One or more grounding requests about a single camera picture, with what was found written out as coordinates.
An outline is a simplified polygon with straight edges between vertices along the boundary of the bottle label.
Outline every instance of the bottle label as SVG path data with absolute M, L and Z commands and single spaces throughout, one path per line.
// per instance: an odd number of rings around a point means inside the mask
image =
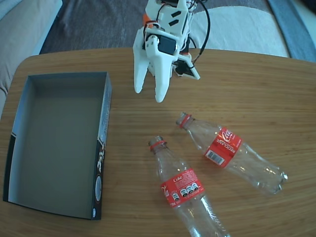
M 234 157 L 241 144 L 240 137 L 223 127 L 208 147 L 205 157 L 224 168 Z
M 170 206 L 178 206 L 204 191 L 193 169 L 188 169 L 172 177 L 161 185 Z

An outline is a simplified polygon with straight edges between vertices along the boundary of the open box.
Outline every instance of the open box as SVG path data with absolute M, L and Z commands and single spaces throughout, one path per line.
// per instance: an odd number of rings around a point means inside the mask
M 28 76 L 9 144 L 3 200 L 101 219 L 111 93 L 106 72 Z

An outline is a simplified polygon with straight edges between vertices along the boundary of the wooden surface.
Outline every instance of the wooden surface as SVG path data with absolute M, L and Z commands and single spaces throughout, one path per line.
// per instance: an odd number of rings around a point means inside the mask
M 35 56 L 18 68 L 0 122 L 0 195 L 6 152 L 27 75 L 108 71 L 113 97 L 106 145 L 101 221 L 46 214 L 0 202 L 0 236 L 189 236 L 159 189 L 147 142 L 162 135 L 189 161 L 215 212 L 233 237 L 316 236 L 316 64 L 259 54 L 206 50 L 200 81 L 174 77 L 163 103 L 148 75 L 133 87 L 131 49 Z M 228 126 L 289 175 L 284 190 L 264 197 L 202 158 L 175 125 L 181 111 Z

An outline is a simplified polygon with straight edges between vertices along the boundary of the bottle neck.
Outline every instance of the bottle neck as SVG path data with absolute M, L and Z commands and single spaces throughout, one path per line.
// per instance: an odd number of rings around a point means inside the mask
M 150 151 L 154 154 L 157 154 L 161 150 L 164 150 L 167 148 L 167 143 L 164 141 L 164 139 L 160 136 L 155 137 L 149 142 Z
M 195 119 L 191 115 L 182 113 L 176 123 L 180 128 L 187 131 L 194 120 Z

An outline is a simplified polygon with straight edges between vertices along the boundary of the empty plastic bottle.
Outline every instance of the empty plastic bottle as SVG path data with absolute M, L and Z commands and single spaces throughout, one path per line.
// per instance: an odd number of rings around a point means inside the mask
M 149 145 L 157 159 L 161 190 L 191 236 L 230 237 L 189 165 L 166 146 L 162 137 L 155 137 Z
M 262 193 L 276 194 L 287 181 L 279 167 L 258 155 L 225 127 L 182 113 L 176 124 L 186 130 L 195 146 L 217 165 L 239 175 Z

